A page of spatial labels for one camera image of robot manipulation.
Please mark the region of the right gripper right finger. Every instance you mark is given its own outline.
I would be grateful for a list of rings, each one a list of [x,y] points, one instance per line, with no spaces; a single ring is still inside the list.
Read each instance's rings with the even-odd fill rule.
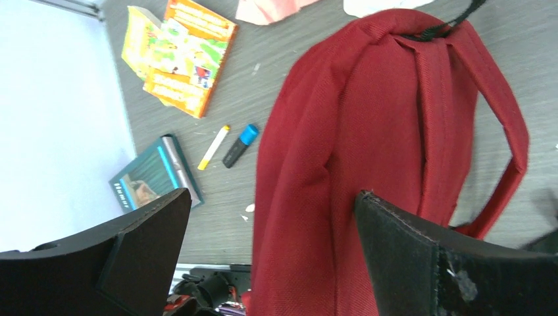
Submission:
[[[379,314],[557,314],[556,255],[465,236],[368,191],[354,212]]]

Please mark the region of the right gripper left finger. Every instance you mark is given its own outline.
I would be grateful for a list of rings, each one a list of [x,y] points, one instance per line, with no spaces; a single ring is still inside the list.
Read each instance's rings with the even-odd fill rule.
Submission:
[[[162,315],[191,210],[180,188],[30,251],[1,254],[2,315]]]

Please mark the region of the teal Humor book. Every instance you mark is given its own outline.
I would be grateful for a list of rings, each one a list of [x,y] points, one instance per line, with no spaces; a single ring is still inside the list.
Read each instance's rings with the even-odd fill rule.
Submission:
[[[178,189],[190,191],[191,206],[204,204],[177,138],[165,134],[109,180],[124,213]]]

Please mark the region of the red backpack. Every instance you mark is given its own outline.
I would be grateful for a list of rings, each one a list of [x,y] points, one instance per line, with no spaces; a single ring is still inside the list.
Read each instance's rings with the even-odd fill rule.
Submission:
[[[248,315],[377,315],[355,200],[369,190],[447,226],[472,163],[478,96],[511,159],[473,222],[482,239],[528,168],[519,104],[468,21],[411,9],[354,20],[292,67],[261,138]]]

